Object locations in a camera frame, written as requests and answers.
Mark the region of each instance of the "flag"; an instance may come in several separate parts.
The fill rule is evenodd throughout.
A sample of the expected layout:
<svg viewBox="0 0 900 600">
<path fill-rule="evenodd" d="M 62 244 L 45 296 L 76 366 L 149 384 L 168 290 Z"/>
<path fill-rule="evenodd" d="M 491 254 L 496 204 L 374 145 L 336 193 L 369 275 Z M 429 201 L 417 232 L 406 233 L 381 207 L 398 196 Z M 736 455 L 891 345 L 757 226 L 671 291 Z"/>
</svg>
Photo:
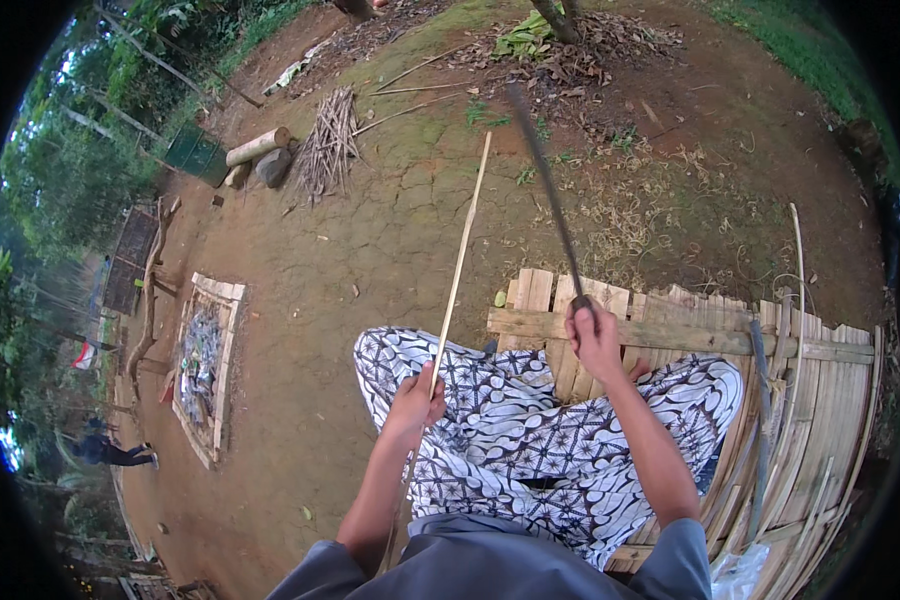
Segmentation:
<svg viewBox="0 0 900 600">
<path fill-rule="evenodd" d="M 83 369 L 84 371 L 90 369 L 90 364 L 93 363 L 93 356 L 96 353 L 96 347 L 84 342 L 83 350 L 80 351 L 80 355 L 76 357 L 76 360 L 73 361 L 71 367 L 74 369 Z"/>
</svg>

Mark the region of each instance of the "dark pants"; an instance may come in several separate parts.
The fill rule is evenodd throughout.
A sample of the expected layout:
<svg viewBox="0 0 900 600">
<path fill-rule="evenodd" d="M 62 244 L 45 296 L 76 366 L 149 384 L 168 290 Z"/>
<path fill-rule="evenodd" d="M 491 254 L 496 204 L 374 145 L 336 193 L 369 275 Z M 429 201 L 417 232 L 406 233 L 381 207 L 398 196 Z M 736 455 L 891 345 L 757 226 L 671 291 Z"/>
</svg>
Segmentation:
<svg viewBox="0 0 900 600">
<path fill-rule="evenodd" d="M 106 462 L 110 465 L 117 465 L 118 467 L 136 467 L 137 465 L 145 465 L 146 463 L 154 462 L 154 456 L 152 454 L 137 456 L 146 449 L 146 446 L 138 445 L 135 448 L 124 451 L 110 445 L 106 449 Z"/>
</svg>

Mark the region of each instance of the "bare foot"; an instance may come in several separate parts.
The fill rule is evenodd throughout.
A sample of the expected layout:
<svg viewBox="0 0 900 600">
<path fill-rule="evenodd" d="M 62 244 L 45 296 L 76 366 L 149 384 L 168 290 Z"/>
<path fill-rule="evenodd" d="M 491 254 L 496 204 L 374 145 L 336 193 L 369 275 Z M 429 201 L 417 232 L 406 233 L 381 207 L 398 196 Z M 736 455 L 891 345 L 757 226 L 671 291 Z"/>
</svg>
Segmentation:
<svg viewBox="0 0 900 600">
<path fill-rule="evenodd" d="M 642 378 L 650 372 L 650 361 L 642 356 L 636 359 L 636 364 L 633 365 L 633 368 L 630 369 L 629 378 L 630 381 L 636 382 L 637 379 Z"/>
</svg>

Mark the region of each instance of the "gray shirt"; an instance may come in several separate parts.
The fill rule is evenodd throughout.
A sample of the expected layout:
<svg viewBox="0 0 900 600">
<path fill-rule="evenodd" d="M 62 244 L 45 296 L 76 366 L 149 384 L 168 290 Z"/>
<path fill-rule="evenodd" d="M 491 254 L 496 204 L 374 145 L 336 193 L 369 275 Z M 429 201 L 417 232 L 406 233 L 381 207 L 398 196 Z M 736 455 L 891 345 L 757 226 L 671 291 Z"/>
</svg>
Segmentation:
<svg viewBox="0 0 900 600">
<path fill-rule="evenodd" d="M 629 585 L 499 518 L 437 514 L 411 522 L 408 531 L 399 564 L 370 581 L 342 544 L 318 541 L 268 600 L 711 597 L 704 528 L 690 518 L 667 525 Z"/>
</svg>

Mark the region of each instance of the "fallen leaf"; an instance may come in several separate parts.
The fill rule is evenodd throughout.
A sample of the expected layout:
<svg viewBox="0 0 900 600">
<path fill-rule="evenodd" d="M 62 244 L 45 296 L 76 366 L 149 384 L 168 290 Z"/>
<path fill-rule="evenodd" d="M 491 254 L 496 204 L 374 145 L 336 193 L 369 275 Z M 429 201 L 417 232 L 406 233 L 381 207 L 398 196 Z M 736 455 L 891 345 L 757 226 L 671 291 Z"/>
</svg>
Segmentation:
<svg viewBox="0 0 900 600">
<path fill-rule="evenodd" d="M 661 130 L 664 129 L 663 124 L 660 123 L 660 119 L 657 118 L 657 114 L 654 112 L 654 110 L 652 108 L 650 108 L 650 105 L 645 100 L 641 100 L 640 104 L 643 106 L 643 110 L 647 112 L 647 116 L 649 117 L 649 120 L 652 121 L 653 123 L 656 123 L 656 125 L 658 125 Z"/>
</svg>

